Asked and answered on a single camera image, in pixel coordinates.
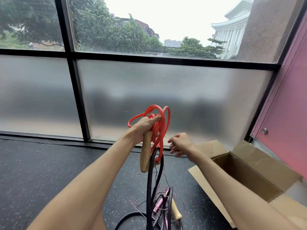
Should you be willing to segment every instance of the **open cardboard box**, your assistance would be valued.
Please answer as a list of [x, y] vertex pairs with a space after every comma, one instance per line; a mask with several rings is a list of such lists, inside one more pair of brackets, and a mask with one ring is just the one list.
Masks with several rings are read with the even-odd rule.
[[[226, 173], [262, 197], [283, 215], [307, 219], [307, 208], [284, 194], [302, 176], [282, 162], [244, 140], [231, 152], [228, 152], [217, 140], [200, 143], [198, 147]], [[235, 228], [234, 222], [199, 168], [194, 166], [189, 172], [231, 227]]]

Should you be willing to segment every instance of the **round metal knob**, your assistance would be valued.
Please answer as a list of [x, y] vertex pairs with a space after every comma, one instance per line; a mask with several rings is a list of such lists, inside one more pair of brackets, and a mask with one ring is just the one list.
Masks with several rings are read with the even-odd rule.
[[267, 134], [267, 133], [268, 133], [268, 129], [263, 128], [263, 129], [262, 129], [262, 133], [263, 133], [263, 134]]

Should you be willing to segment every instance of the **tangled jump rope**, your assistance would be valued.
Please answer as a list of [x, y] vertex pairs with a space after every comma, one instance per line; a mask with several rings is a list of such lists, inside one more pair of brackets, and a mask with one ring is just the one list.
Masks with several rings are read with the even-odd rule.
[[[151, 113], [157, 109], [159, 114]], [[168, 112], [167, 123], [165, 126], [165, 113]], [[144, 212], [131, 212], [125, 215], [115, 226], [114, 230], [117, 230], [119, 226], [128, 218], [132, 216], [144, 216], [146, 218], [146, 230], [154, 230], [154, 229], [166, 229], [171, 230], [172, 227], [172, 212], [176, 220], [179, 221], [180, 229], [182, 229], [181, 218], [182, 215], [179, 213], [175, 202], [172, 198], [173, 196], [173, 188], [169, 187], [169, 189], [165, 192], [165, 194], [160, 194], [156, 197], [156, 192], [159, 186], [159, 182], [162, 176], [162, 170], [164, 165], [163, 158], [163, 138], [167, 132], [169, 127], [169, 121], [171, 117], [170, 108], [168, 106], [163, 109], [158, 105], [151, 105], [146, 109], [146, 111], [142, 114], [134, 116], [128, 122], [128, 127], [131, 126], [131, 122], [139, 117], [145, 117], [148, 115], [148, 118], [154, 118], [157, 115], [161, 116], [161, 120], [155, 122], [150, 131], [144, 133], [144, 140], [140, 155], [140, 169], [142, 172], [148, 172], [147, 178], [147, 194], [146, 194], [146, 213]], [[157, 151], [159, 150], [159, 156], [155, 157]], [[160, 163], [159, 173], [157, 176], [156, 184], [151, 192], [152, 185], [152, 175], [153, 168], [155, 165]]]

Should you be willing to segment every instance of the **person's left arm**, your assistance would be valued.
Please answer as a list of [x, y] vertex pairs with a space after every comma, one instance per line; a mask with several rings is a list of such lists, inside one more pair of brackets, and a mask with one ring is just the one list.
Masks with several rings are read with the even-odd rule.
[[28, 230], [89, 229], [132, 148], [143, 141], [143, 134], [159, 120], [161, 116], [144, 117], [131, 127], [51, 200]]

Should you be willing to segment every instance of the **red rope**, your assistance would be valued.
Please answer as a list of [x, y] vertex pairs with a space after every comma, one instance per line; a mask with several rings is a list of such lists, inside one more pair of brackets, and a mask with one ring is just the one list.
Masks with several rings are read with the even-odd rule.
[[[159, 111], [159, 114], [153, 114], [151, 113], [154, 109], [157, 109]], [[165, 127], [165, 112], [166, 110], [168, 110], [168, 117], [167, 117], [167, 124]], [[162, 155], [163, 155], [163, 138], [167, 132], [167, 129], [169, 127], [169, 120], [171, 119], [171, 110], [168, 106], [165, 106], [163, 109], [161, 107], [159, 107], [158, 105], [151, 105], [150, 107], [148, 107], [146, 109], [146, 111], [142, 114], [139, 114], [137, 116], [134, 116], [132, 119], [129, 120], [128, 122], [128, 127], [132, 127], [131, 126], [131, 122], [139, 117], [145, 117], [146, 115], [148, 115], [148, 118], [152, 119], [157, 115], [161, 116], [161, 121], [155, 122], [155, 124], [153, 125], [153, 127], [150, 129], [153, 132], [153, 135], [151, 137], [151, 141], [153, 142], [153, 146], [151, 147], [151, 153], [153, 153], [154, 149], [156, 147], [160, 146], [160, 152], [159, 152], [159, 156], [156, 159], [156, 162], [159, 162]]]

